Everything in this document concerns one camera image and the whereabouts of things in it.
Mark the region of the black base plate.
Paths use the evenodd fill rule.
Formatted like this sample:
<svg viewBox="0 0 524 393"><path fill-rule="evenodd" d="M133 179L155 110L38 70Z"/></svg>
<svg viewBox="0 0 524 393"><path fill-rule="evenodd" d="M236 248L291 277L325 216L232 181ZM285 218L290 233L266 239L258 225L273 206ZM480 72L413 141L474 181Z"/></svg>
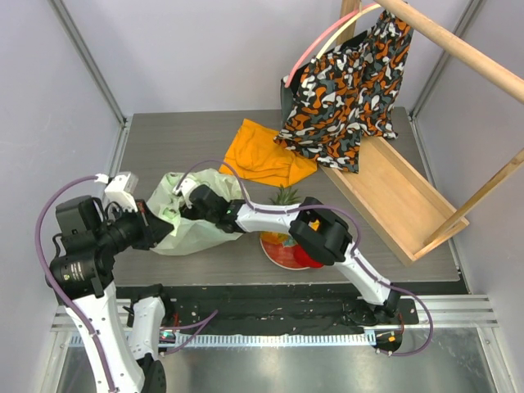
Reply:
<svg viewBox="0 0 524 393"><path fill-rule="evenodd" d="M210 335L281 336L360 333L373 313L351 284L165 287L177 325L218 313L203 329Z"/></svg>

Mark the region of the green avocado plastic bag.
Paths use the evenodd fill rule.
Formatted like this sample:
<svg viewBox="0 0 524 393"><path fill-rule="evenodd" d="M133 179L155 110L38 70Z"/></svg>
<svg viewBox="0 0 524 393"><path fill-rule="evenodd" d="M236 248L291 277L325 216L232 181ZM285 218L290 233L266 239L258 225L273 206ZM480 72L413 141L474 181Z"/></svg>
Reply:
<svg viewBox="0 0 524 393"><path fill-rule="evenodd" d="M174 193L182 176L181 173L173 172L165 174L147 201L152 213L174 226L174 230L152 251L168 256L190 255L237 240L240 233L226 233L210 221L202 219L193 208L186 207L185 199ZM232 175L221 174L215 169L190 173L187 179L197 186L210 187L226 201L242 198L239 182Z"/></svg>

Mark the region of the fake pineapple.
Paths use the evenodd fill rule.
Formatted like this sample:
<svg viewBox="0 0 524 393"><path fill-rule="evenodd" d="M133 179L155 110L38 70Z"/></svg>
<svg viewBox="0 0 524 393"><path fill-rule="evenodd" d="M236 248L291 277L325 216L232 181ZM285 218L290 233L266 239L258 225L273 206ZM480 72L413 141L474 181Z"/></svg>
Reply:
<svg viewBox="0 0 524 393"><path fill-rule="evenodd" d="M301 201L301 197L297 194L297 190L293 186L284 187L283 185L280 185L278 192L269 200L273 205L287 206L299 203ZM260 240L273 245L293 245L291 237L285 233L262 232L260 234Z"/></svg>

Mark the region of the pink and cream hanger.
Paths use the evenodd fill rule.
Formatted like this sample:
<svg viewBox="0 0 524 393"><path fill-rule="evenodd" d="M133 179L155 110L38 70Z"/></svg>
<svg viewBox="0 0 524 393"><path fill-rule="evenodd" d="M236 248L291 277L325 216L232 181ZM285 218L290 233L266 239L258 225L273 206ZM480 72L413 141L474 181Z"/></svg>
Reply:
<svg viewBox="0 0 524 393"><path fill-rule="evenodd" d="M309 58L313 50L320 44L323 46L317 53L317 58L320 58L322 54L337 40L337 38L348 28L350 28L361 16L368 14L371 11L375 11L382 6L377 3L371 3L366 6L359 4L353 11L350 11L346 15L342 16L339 20L333 23L330 27L324 30L304 51L300 58L296 61L295 65L291 68L289 74L284 78L284 86L289 88L291 81L305 61Z"/></svg>

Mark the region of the red fake apple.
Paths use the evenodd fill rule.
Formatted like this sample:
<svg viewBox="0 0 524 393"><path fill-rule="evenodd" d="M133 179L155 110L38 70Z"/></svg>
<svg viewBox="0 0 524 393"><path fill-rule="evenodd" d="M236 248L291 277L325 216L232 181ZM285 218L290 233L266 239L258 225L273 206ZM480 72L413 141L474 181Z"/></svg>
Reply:
<svg viewBox="0 0 524 393"><path fill-rule="evenodd" d="M312 259L300 245L293 247L293 257L295 262L304 268L321 269L323 267L322 263Z"/></svg>

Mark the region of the red floral plate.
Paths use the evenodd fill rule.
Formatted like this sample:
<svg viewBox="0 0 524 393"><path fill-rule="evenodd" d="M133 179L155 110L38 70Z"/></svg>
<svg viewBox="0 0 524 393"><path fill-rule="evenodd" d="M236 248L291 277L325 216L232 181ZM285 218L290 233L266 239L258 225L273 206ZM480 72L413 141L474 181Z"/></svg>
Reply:
<svg viewBox="0 0 524 393"><path fill-rule="evenodd" d="M260 245L266 256L276 265L288 269L288 270L305 270L297 264L293 257L293 247L299 245L292 237L292 244L286 244L285 246L268 244L260 240Z"/></svg>

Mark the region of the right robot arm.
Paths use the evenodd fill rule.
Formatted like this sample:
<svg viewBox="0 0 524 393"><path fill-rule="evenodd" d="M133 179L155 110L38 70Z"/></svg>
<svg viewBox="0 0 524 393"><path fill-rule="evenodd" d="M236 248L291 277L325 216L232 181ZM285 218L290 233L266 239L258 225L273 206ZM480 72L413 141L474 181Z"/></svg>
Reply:
<svg viewBox="0 0 524 393"><path fill-rule="evenodd" d="M291 236L312 261L336 267L359 291L377 322L389 323L400 312L400 292L362 256L339 209L313 197L289 206L226 201L207 185L179 185L174 193L184 199L184 217L211 222L225 233Z"/></svg>

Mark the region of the patterned camouflage cloth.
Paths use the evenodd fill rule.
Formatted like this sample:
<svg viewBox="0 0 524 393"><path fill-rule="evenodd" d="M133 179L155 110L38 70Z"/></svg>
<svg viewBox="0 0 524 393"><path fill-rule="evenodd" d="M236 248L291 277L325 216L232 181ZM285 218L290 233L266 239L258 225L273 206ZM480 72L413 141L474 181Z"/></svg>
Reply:
<svg viewBox="0 0 524 393"><path fill-rule="evenodd" d="M385 10L371 28L284 76L274 141L320 165L359 172L362 138L398 136L391 112L412 37L412 27Z"/></svg>

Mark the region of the orange cloth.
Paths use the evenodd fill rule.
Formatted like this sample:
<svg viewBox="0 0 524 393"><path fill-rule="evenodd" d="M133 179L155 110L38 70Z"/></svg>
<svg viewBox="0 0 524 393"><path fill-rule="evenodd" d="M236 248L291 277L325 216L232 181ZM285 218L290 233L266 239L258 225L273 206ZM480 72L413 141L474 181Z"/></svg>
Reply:
<svg viewBox="0 0 524 393"><path fill-rule="evenodd" d="M243 120L219 172L273 187L290 187L318 170L314 161L275 143L277 134L252 120Z"/></svg>

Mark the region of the wooden rack frame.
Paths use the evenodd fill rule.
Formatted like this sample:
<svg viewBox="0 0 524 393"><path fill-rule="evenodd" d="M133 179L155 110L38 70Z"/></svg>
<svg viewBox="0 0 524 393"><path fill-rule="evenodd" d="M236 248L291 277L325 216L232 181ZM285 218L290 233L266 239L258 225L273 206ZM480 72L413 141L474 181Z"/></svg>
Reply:
<svg viewBox="0 0 524 393"><path fill-rule="evenodd" d="M378 1L350 16L353 24L383 7L511 97L523 100L523 80L403 1ZM519 151L459 209L455 209L394 147L366 138L357 174L325 174L405 265L411 265L468 225L466 214L523 164Z"/></svg>

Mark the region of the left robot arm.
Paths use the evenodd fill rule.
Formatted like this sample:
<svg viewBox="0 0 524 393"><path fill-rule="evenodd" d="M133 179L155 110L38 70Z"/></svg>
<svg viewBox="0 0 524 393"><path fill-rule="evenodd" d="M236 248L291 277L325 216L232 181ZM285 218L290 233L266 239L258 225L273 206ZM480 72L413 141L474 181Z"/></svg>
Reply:
<svg viewBox="0 0 524 393"><path fill-rule="evenodd" d="M174 306L162 285L147 287L131 302L132 332L125 335L113 267L116 255L156 247L173 226L143 200L113 221L100 216L101 205L97 197L80 196L56 207L64 250L50 263L51 274L68 297L63 304L82 337L97 391L164 392L159 333L173 320Z"/></svg>

